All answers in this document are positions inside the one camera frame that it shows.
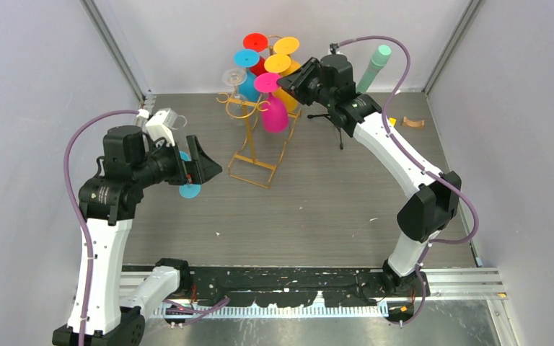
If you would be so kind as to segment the wooden arch block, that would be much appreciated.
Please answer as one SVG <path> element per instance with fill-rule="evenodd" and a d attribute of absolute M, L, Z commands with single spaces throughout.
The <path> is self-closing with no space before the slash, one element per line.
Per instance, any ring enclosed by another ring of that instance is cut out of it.
<path fill-rule="evenodd" d="M 402 125 L 409 128 L 423 128 L 425 126 L 424 120 L 411 120 L 407 117 L 404 117 L 402 120 Z"/>

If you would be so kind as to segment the pink wine glass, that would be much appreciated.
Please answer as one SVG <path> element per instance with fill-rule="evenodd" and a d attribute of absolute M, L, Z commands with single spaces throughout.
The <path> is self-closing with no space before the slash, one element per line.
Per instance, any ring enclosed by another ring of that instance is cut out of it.
<path fill-rule="evenodd" d="M 259 75 L 254 87 L 260 93 L 266 94 L 266 98 L 258 105 L 261 111 L 263 127 L 269 133 L 280 133 L 289 126 L 289 114 L 285 104 L 273 93 L 278 91 L 277 81 L 280 76 L 275 73 Z"/>

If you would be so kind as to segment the mint green microphone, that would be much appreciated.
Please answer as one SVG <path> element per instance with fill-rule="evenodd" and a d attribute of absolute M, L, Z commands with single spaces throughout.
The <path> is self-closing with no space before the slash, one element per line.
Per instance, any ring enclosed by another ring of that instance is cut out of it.
<path fill-rule="evenodd" d="M 387 65 L 392 54 L 392 50 L 387 45 L 380 45 L 372 53 L 369 64 L 363 72 L 359 82 L 356 85 L 358 93 L 366 93 L 377 77 L 377 74 Z"/>

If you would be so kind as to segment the red wine glass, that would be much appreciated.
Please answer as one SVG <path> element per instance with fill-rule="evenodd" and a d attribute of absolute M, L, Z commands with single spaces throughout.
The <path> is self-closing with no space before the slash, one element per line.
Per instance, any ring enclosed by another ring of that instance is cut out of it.
<path fill-rule="evenodd" d="M 255 76 L 266 73 L 265 58 L 261 53 L 268 48 L 268 37 L 259 32 L 246 35 L 242 41 L 243 47 L 254 53 L 249 54 L 250 60 L 245 62 L 245 67 Z"/>

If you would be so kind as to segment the blue wine glass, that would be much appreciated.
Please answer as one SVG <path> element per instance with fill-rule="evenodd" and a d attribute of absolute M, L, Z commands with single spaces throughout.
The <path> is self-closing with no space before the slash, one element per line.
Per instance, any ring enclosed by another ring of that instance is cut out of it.
<path fill-rule="evenodd" d="M 260 92 L 254 85 L 256 76 L 245 67 L 245 62 L 250 60 L 249 54 L 253 53 L 253 51 L 244 48 L 238 50 L 233 57 L 235 65 L 242 68 L 245 72 L 245 80 L 238 86 L 239 93 L 242 94 L 249 102 L 257 102 L 260 97 Z"/>
<path fill-rule="evenodd" d="M 183 161 L 190 161 L 190 156 L 184 151 L 180 151 L 180 157 Z M 186 199 L 192 199 L 201 192 L 201 185 L 186 184 L 179 186 L 180 196 Z"/>

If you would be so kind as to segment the clear wine glass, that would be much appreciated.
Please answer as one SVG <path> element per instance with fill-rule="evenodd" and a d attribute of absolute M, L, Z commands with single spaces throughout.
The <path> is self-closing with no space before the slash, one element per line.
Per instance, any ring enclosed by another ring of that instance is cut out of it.
<path fill-rule="evenodd" d="M 168 126 L 172 130 L 182 131 L 188 124 L 188 119 L 184 115 L 179 115 L 177 113 L 172 113 L 170 115 L 170 120 L 168 121 Z"/>
<path fill-rule="evenodd" d="M 234 122 L 236 126 L 243 126 L 247 111 L 244 109 L 242 103 L 237 101 L 246 102 L 247 98 L 241 94 L 239 87 L 247 80 L 247 72 L 245 69 L 236 67 L 226 70 L 221 77 L 221 80 L 229 87 L 232 88 L 229 96 L 227 97 L 226 111 L 229 115 L 229 119 Z"/>

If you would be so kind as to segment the black tripod stand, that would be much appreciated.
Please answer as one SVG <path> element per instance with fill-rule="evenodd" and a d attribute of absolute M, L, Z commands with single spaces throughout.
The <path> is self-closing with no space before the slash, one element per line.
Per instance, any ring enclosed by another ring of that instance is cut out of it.
<path fill-rule="evenodd" d="M 320 117 L 325 118 L 326 120 L 328 120 L 335 127 L 335 129 L 338 132 L 339 149 L 343 150 L 344 149 L 344 144 L 343 144 L 342 128 L 331 118 L 331 116 L 329 114 L 314 114 L 314 115 L 309 114 L 309 115 L 307 115 L 307 119 L 314 119 L 314 118 L 320 118 Z"/>

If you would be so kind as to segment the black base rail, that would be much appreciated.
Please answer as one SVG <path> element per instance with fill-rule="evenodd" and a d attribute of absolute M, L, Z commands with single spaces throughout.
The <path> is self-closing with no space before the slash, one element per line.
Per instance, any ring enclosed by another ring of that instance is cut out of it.
<path fill-rule="evenodd" d="M 381 269 L 352 267 L 191 267 L 183 286 L 169 295 L 213 306 L 224 298 L 230 307 L 373 306 L 383 298 L 410 303 L 423 294 L 415 274 L 397 279 Z"/>

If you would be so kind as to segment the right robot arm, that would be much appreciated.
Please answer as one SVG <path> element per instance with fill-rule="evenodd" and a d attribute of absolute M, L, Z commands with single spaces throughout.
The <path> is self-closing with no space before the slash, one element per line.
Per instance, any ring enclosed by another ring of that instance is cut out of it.
<path fill-rule="evenodd" d="M 368 94 L 357 92 L 353 66 L 344 55 L 310 58 L 277 84 L 303 105 L 325 107 L 325 117 L 369 149 L 408 198 L 397 214 L 401 233 L 381 274 L 384 291 L 401 296 L 416 279 L 415 268 L 425 247 L 455 217 L 461 178 L 428 163 L 385 120 L 383 108 Z"/>

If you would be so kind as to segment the yellow wine glass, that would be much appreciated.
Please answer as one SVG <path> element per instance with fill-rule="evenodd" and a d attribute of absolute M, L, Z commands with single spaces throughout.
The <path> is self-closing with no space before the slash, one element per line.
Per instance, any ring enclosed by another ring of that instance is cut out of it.
<path fill-rule="evenodd" d="M 279 39 L 273 46 L 273 52 L 275 54 L 286 55 L 290 57 L 291 60 L 290 66 L 286 70 L 281 72 L 282 76 L 288 76 L 301 67 L 301 64 L 291 57 L 291 55 L 298 50 L 299 46 L 299 40 L 292 36 Z"/>
<path fill-rule="evenodd" d="M 267 72 L 275 73 L 279 76 L 288 76 L 301 67 L 301 64 L 293 60 L 290 56 L 278 53 L 275 53 L 265 59 L 263 65 Z M 289 112 L 294 112 L 298 107 L 299 103 L 280 87 L 276 91 L 272 92 L 272 95 L 280 99 Z"/>

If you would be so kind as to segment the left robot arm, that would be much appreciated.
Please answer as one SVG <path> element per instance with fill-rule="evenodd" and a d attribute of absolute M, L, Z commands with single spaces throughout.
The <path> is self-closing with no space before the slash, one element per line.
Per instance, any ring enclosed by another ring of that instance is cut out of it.
<path fill-rule="evenodd" d="M 176 145 L 147 143 L 135 125 L 104 136 L 100 171 L 73 202 L 83 236 L 79 285 L 69 320 L 53 332 L 54 345 L 138 345 L 146 320 L 163 301 L 191 292 L 188 263 L 164 258 L 131 294 L 120 296 L 123 254 L 144 190 L 163 182 L 202 185 L 222 171 L 196 136 L 187 142 L 190 156 L 184 159 Z"/>

